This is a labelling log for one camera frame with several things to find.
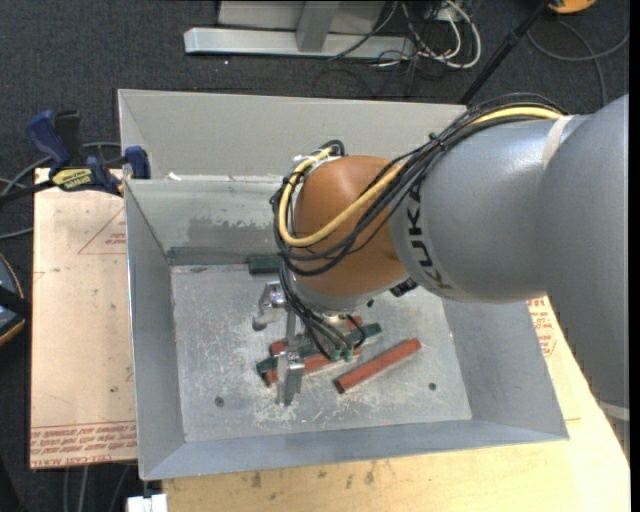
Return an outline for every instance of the yellow cable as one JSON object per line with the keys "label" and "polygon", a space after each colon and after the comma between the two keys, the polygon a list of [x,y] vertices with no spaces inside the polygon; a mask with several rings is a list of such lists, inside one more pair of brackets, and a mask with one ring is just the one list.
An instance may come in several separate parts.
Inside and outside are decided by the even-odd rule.
{"label": "yellow cable", "polygon": [[472,124],[482,123],[491,119],[499,119],[501,117],[507,116],[535,116],[542,119],[557,119],[558,117],[562,117],[562,114],[558,114],[553,110],[548,110],[541,107],[509,107],[503,110],[492,112],[491,114],[487,114],[486,116],[479,117]]}
{"label": "yellow cable", "polygon": [[[558,117],[561,117],[561,114],[541,107],[509,107],[480,117],[476,119],[473,124],[483,121],[489,121],[491,119],[499,119],[506,116],[519,115],[534,116],[542,119],[556,119]],[[324,159],[328,156],[328,153],[325,153],[323,151],[322,153],[320,153],[320,155],[322,155],[322,158]],[[287,228],[287,209],[289,207],[289,201],[291,200],[291,194],[293,193],[295,185],[298,183],[299,175],[302,174],[312,163],[312,159],[307,159],[293,170],[293,172],[291,173],[291,177],[293,178],[294,176],[296,176],[296,179],[293,185],[291,184],[292,180],[289,179],[289,182],[287,183],[287,186],[282,193],[282,200],[280,201],[280,208],[278,210],[280,236],[286,244],[292,247],[307,247],[309,245],[318,243],[323,238],[329,236],[342,224],[344,224],[349,217],[354,215],[360,208],[362,208],[365,204],[370,203],[378,193],[381,193],[389,184],[389,182],[391,182],[391,180],[393,180],[393,178],[395,178],[403,168],[403,165],[398,165],[395,168],[389,170],[378,183],[367,190],[365,194],[360,196],[355,202],[351,203],[341,213],[334,217],[328,224],[320,228],[315,233],[309,236],[305,236],[304,238],[295,238],[289,234],[289,230]]]}

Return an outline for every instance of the cardboard sheet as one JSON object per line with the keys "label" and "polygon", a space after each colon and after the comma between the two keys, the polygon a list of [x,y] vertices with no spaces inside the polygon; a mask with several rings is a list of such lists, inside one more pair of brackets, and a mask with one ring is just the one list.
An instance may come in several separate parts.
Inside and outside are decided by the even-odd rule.
{"label": "cardboard sheet", "polygon": [[34,203],[30,467],[135,459],[124,201],[49,189]]}

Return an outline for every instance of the gray metal tray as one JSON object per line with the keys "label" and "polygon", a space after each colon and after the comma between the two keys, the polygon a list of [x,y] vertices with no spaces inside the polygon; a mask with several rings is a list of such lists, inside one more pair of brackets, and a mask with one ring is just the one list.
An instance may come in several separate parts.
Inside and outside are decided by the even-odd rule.
{"label": "gray metal tray", "polygon": [[566,438],[523,303],[380,295],[360,312],[383,327],[362,359],[410,337],[422,349],[344,395],[331,381],[357,361],[305,377],[289,408],[255,369],[284,325],[251,329],[275,276],[250,276],[247,259],[276,251],[268,199],[290,158],[334,137],[399,154],[459,107],[142,91],[120,102],[123,145],[143,145],[154,177],[183,178],[125,193],[142,478]]}
{"label": "gray metal tray", "polygon": [[[140,470],[157,479],[455,450],[566,435],[525,304],[380,295],[382,335],[362,358],[417,337],[422,349],[345,395],[342,363],[280,407],[255,364],[283,324],[254,332],[273,250],[277,183],[130,182],[126,192]],[[203,211],[207,220],[203,221]]]}

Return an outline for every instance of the black cable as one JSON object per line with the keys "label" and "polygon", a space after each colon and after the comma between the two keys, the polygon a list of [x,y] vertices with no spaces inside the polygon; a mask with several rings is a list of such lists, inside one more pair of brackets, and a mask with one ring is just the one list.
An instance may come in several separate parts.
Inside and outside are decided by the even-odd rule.
{"label": "black cable", "polygon": [[[517,99],[518,103],[513,103],[511,100]],[[559,106],[555,101],[539,94],[537,92],[509,92],[501,96],[489,98],[488,100],[481,101],[480,103],[474,103],[471,105],[473,109],[485,109],[499,105],[503,105],[505,102],[511,102],[514,106],[540,106],[541,104],[554,109],[558,114],[566,115],[568,110]]]}
{"label": "black cable", "polygon": [[308,326],[306,324],[305,324],[305,327],[307,327],[307,332],[309,333],[309,336],[311,336],[311,341],[313,342],[315,347],[320,351],[320,353],[324,357],[326,357],[329,361],[331,361],[331,356],[326,351],[326,349],[322,346],[322,343],[320,343],[320,340],[318,340],[318,338],[316,337],[315,331],[310,326]]}
{"label": "black cable", "polygon": [[52,188],[55,186],[56,184],[51,181],[44,181],[42,183],[31,185],[30,187],[24,187],[21,190],[13,192],[12,194],[2,194],[0,195],[0,207],[2,207],[3,204],[15,201],[16,199],[20,199],[21,197],[32,196],[36,192],[47,190],[48,188]]}
{"label": "black cable", "polygon": [[384,51],[384,52],[382,52],[382,53],[380,53],[378,55],[378,62],[380,62],[381,57],[386,53],[398,53],[398,54],[400,54],[400,57],[399,57],[398,63],[395,66],[393,66],[393,69],[391,70],[391,75],[383,82],[383,84],[380,86],[378,91],[375,93],[375,96],[373,96],[373,99],[382,98],[383,94],[386,92],[386,90],[389,87],[389,85],[391,85],[391,83],[393,83],[393,81],[395,80],[395,78],[396,78],[396,76],[398,74],[398,70],[400,69],[400,67],[403,64],[402,57],[404,56],[404,50],[405,50],[406,45],[407,45],[407,38],[405,36],[404,42],[402,44],[402,50],[401,51],[400,50],[387,50],[387,51]]}
{"label": "black cable", "polygon": [[[280,284],[282,291],[284,292],[287,304],[291,307],[292,311],[300,318],[302,323],[311,332],[322,331],[323,335],[331,342],[336,348],[342,349],[344,347],[350,347],[347,339],[332,325],[324,322],[313,311],[304,306],[300,299],[295,295],[293,290],[289,287],[289,281],[286,276],[286,267],[283,265],[280,267]],[[314,339],[318,346],[321,346],[317,338]],[[323,354],[331,359],[328,353],[322,350]]]}
{"label": "black cable", "polygon": [[604,107],[607,104],[607,90],[606,90],[606,85],[605,85],[605,81],[604,81],[604,74],[602,73],[602,66],[600,65],[600,58],[601,57],[606,57],[607,55],[611,55],[612,53],[614,53],[615,51],[619,50],[620,48],[622,48],[625,43],[629,40],[629,33],[631,31],[631,29],[629,29],[629,31],[627,32],[627,34],[625,35],[625,37],[622,39],[622,41],[620,41],[617,45],[613,46],[612,48],[605,50],[604,52],[600,52],[598,54],[596,54],[593,51],[593,48],[591,48],[591,45],[589,44],[589,42],[585,39],[585,37],[578,32],[575,28],[573,28],[571,25],[565,23],[564,21],[558,21],[558,24],[565,27],[567,30],[571,31],[582,43],[582,45],[586,48],[586,50],[589,52],[589,55],[587,57],[565,57],[563,55],[558,55],[555,53],[552,53],[548,50],[545,50],[544,48],[542,48],[531,36],[531,31],[527,32],[527,37],[529,38],[529,42],[533,45],[533,47],[538,50],[539,52],[541,52],[543,55],[546,55],[547,57],[550,57],[552,59],[556,59],[562,62],[586,62],[586,61],[592,61],[593,65],[595,66],[596,69],[596,74],[598,76],[598,83],[600,85],[600,102],[602,104],[602,106]]}
{"label": "black cable", "polygon": [[387,216],[380,223],[380,225],[373,231],[373,233],[371,233],[371,235],[369,235],[369,237],[364,242],[362,242],[359,247],[356,247],[355,249],[350,251],[349,255],[355,254],[358,251],[361,251],[362,249],[364,249],[367,245],[369,245],[369,242],[371,242],[371,240],[373,240],[375,238],[375,236],[380,232],[380,230],[384,227],[384,225],[389,221],[389,219],[393,216],[393,214],[399,208],[400,204],[402,203],[402,199],[404,198],[405,195],[406,195],[406,193],[401,196],[401,198],[397,201],[397,203],[394,205],[394,207],[391,208],[391,210],[389,211]]}
{"label": "black cable", "polygon": [[355,328],[358,329],[358,331],[360,331],[360,339],[358,340],[357,343],[355,343],[353,345],[353,348],[360,348],[362,345],[364,345],[364,342],[367,341],[367,333],[364,331],[364,329],[362,327],[360,327],[360,324],[358,322],[356,322],[354,320],[354,318],[351,315],[347,315],[347,319],[353,324],[355,325]]}
{"label": "black cable", "polygon": [[[448,146],[455,145],[455,143],[459,142],[462,138],[470,136],[475,131],[479,129],[483,129],[488,126],[494,126],[496,124],[501,124],[505,122],[513,122],[514,120],[523,120],[523,119],[539,119],[537,116],[510,116],[507,118],[497,118],[492,119],[487,122],[483,122],[477,125],[473,125],[472,123],[493,111],[501,110],[504,108],[511,108],[514,106],[537,106],[541,108],[546,108],[554,113],[559,113],[558,110],[549,105],[545,104],[535,104],[532,102],[519,102],[519,103],[511,103],[508,105],[501,105],[501,101],[493,100],[495,105],[493,107],[483,107],[477,108],[474,107],[469,111],[465,112],[462,116],[459,117],[457,121],[452,123],[447,129],[445,129],[440,136],[434,137],[434,140],[429,141],[425,144],[421,149],[421,153],[414,154],[412,158],[405,163],[405,169],[403,172],[399,173],[398,176],[391,180],[390,185],[385,189],[385,191],[373,202],[373,204],[369,207],[369,209],[365,212],[365,214],[360,218],[354,230],[343,238],[340,242],[334,244],[332,247],[325,249],[324,251],[316,254],[299,254],[294,252],[294,250],[289,249],[286,244],[282,241],[279,235],[278,230],[278,222],[276,216],[276,222],[274,222],[274,230],[276,235],[276,242],[281,250],[281,255],[285,264],[294,272],[300,273],[300,275],[319,275],[321,273],[330,270],[335,267],[342,259],[349,255],[349,248],[352,248],[355,242],[355,239],[362,233],[362,231],[368,226],[374,218],[377,217],[381,213],[381,211],[388,206],[394,197],[398,196],[398,193],[404,190],[404,193],[408,192],[408,187],[414,182],[414,180],[420,175],[420,173],[426,172],[428,169],[429,162],[440,152],[439,150],[445,149],[447,145],[445,145],[446,141]],[[466,128],[458,137],[454,137],[458,132],[460,132],[463,128]],[[390,164],[385,166],[383,171],[381,171],[380,175],[383,175],[386,170],[390,167]],[[277,208],[277,200],[274,201],[274,208]],[[303,260],[303,261],[314,261],[318,260],[325,256],[333,256],[333,259],[328,263],[316,267],[314,269],[301,269],[298,266],[292,263],[292,260]]]}
{"label": "black cable", "polygon": [[547,8],[548,2],[549,0],[538,0],[529,16],[527,16],[527,18],[524,19],[516,29],[510,31],[506,35],[502,44],[491,56],[485,67],[482,68],[476,79],[462,95],[462,98],[460,98],[458,103],[466,105],[471,101],[471,98],[473,98],[478,90],[480,90],[480,88],[485,84],[500,63],[507,57],[507,55],[509,55],[511,50],[518,45],[522,36],[527,33],[533,23],[542,15],[544,10]]}
{"label": "black cable", "polygon": [[377,27],[375,27],[371,32],[369,32],[367,35],[365,35],[360,41],[358,41],[356,44],[354,44],[353,46],[351,46],[350,48],[347,48],[346,50],[340,52],[337,55],[334,55],[333,57],[330,57],[329,59],[327,59],[328,62],[334,61],[334,60],[338,60],[338,59],[342,59],[343,57],[346,57],[347,55],[349,55],[350,53],[355,52],[358,48],[360,48],[364,43],[366,43],[369,39],[371,39],[371,37],[373,37],[374,35],[376,35],[380,30],[382,30],[382,28],[389,23],[389,21],[391,21],[391,18],[393,18],[393,15],[396,12],[396,9],[398,8],[399,2],[393,2],[393,7],[391,8],[391,12],[389,13],[389,15],[385,18],[385,20],[380,23]]}
{"label": "black cable", "polygon": [[[573,27],[570,27],[569,25],[567,25],[563,21],[559,21],[558,23],[560,25],[564,26],[564,27],[570,28],[571,30],[574,31],[574,34],[577,35],[577,32],[575,32],[575,29]],[[531,30],[527,31],[527,38],[529,39],[529,42],[536,48],[536,50],[538,50],[539,52],[543,53],[547,57],[551,57],[552,59],[560,60],[560,61],[563,61],[563,62],[587,62],[587,61],[590,61],[590,60],[601,59],[602,57],[608,57],[612,53],[617,52],[620,48],[622,48],[627,43],[627,41],[629,40],[629,34],[630,33],[631,33],[631,27],[629,27],[629,29],[627,30],[627,33],[625,34],[625,36],[622,38],[622,40],[618,44],[612,46],[608,50],[604,50],[604,51],[599,52],[599,53],[594,53],[593,51],[590,51],[589,55],[585,55],[584,57],[570,57],[570,56],[567,56],[567,55],[560,55],[560,54],[557,54],[557,53],[550,52],[549,50],[547,50],[547,49],[543,48],[542,46],[540,46],[540,43],[538,43],[533,38],[533,35],[531,34]]]}
{"label": "black cable", "polygon": [[365,81],[364,78],[362,78],[358,73],[354,73],[353,71],[351,71],[349,69],[342,69],[342,68],[327,69],[327,70],[320,71],[313,78],[313,80],[311,82],[311,94],[315,98],[326,98],[326,97],[329,97],[329,95],[327,95],[327,94],[318,94],[318,82],[320,81],[321,78],[326,78],[331,73],[343,74],[343,75],[347,75],[347,76],[351,76],[351,77],[355,78],[360,83],[360,85],[364,87],[364,89],[368,93],[367,97],[375,98],[375,91]]}

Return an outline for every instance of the metal part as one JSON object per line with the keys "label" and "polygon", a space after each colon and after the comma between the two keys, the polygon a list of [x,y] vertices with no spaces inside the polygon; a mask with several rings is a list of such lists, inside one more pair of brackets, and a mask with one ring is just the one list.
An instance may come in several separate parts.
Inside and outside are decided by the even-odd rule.
{"label": "metal part", "polygon": [[[581,122],[566,124],[559,140]],[[513,302],[545,294],[535,213],[555,123],[488,128],[433,164],[403,199],[402,215],[391,219],[394,248],[414,281],[463,301]]]}
{"label": "metal part", "polygon": [[[296,30],[308,2],[301,1],[233,1],[219,2],[217,23],[224,26],[268,30]],[[373,30],[385,2],[340,2],[330,32],[367,34]]]}
{"label": "metal part", "polygon": [[304,361],[295,351],[278,356],[278,405],[291,405],[296,393],[302,391]]}
{"label": "metal part", "polygon": [[629,95],[589,116],[539,188],[540,265],[601,402],[629,408]]}
{"label": "metal part", "polygon": [[340,2],[336,1],[304,3],[296,28],[296,43],[301,52],[322,51],[339,6]]}
{"label": "metal part", "polygon": [[298,317],[296,316],[296,314],[289,309],[289,311],[287,312],[287,342],[289,343],[289,347],[290,348],[295,348],[296,345],[298,345],[298,342],[296,341],[296,323],[297,323]]}
{"label": "metal part", "polygon": [[[354,46],[362,39],[359,35],[327,34],[319,50],[302,51],[298,48],[295,32],[241,30],[229,28],[192,28],[184,33],[188,54],[269,54],[298,57],[333,57]],[[403,37],[373,36],[350,58],[375,59],[384,52],[410,54],[412,45]]]}
{"label": "metal part", "polygon": [[[353,364],[341,362],[305,377],[304,400],[277,405],[273,390],[256,377],[255,365],[273,341],[271,331],[285,332],[285,319],[260,332],[252,329],[256,297],[269,279],[250,275],[242,263],[252,252],[270,252],[244,227],[258,212],[241,207],[251,191],[251,204],[264,205],[268,218],[267,190],[262,195],[254,184],[233,183],[235,213],[244,214],[244,220],[229,218],[235,232],[199,237],[207,250],[191,246],[179,266],[162,248],[180,253],[180,230],[190,219],[202,219],[202,211],[212,225],[226,215],[222,209],[229,206],[230,185],[128,180],[125,186],[143,479],[566,435],[526,305],[445,305],[423,289],[399,299],[384,293],[361,312],[365,324],[375,320],[385,330],[363,346],[357,364],[399,339],[423,341],[424,348],[398,372],[341,396],[332,380]],[[224,251],[215,261],[225,263],[203,267],[200,256],[214,242]],[[429,389],[432,382],[437,391]],[[215,404],[216,396],[224,397],[224,407]]]}
{"label": "metal part", "polygon": [[277,322],[286,311],[286,301],[280,281],[269,281],[258,301],[258,315],[254,315],[251,325],[255,331],[261,331],[267,325]]}

